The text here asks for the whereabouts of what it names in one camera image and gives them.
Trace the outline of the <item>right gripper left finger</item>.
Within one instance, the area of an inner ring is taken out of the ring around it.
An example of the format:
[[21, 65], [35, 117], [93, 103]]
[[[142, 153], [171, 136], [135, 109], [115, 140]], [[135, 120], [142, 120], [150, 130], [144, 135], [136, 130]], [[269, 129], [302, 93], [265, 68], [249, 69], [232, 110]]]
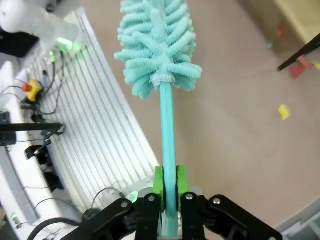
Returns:
[[135, 234], [136, 240], [158, 238], [164, 207], [164, 171], [155, 168], [153, 189], [135, 202], [120, 198], [67, 235], [68, 240], [122, 240]]

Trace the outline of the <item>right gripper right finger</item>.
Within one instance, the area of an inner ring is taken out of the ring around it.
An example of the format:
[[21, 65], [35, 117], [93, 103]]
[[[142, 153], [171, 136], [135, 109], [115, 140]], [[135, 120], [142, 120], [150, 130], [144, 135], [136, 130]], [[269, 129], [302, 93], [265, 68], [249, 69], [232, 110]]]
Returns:
[[280, 232], [224, 195], [206, 199], [191, 191], [187, 170], [177, 167], [177, 193], [184, 240], [205, 240], [205, 229], [224, 240], [282, 240]]

